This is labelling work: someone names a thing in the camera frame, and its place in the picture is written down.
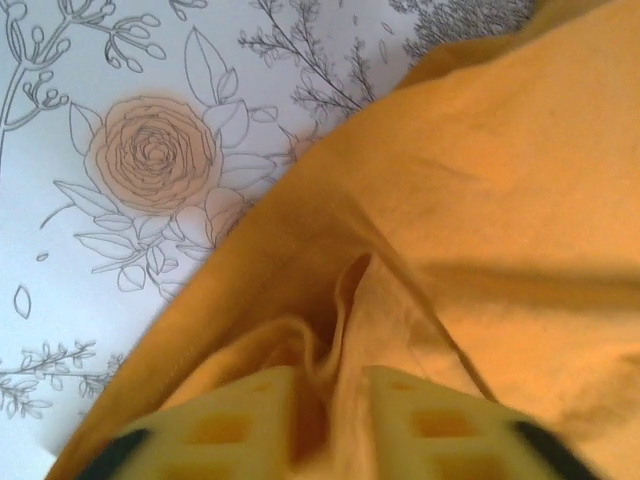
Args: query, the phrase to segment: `yellow cloth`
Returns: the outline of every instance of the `yellow cloth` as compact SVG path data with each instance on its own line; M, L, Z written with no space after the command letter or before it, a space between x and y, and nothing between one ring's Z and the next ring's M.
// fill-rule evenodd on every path
M327 402L328 478L368 478L362 365L480 394L438 321L501 403L638 478L638 25L637 0L546 0L521 33L428 55L240 223L48 479L133 419L279 363Z

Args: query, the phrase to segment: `rose drawing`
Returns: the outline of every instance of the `rose drawing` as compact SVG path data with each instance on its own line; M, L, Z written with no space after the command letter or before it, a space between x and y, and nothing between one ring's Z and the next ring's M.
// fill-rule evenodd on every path
M170 216L203 203L218 185L222 151L188 105L137 97L111 108L91 140L85 167L123 213Z

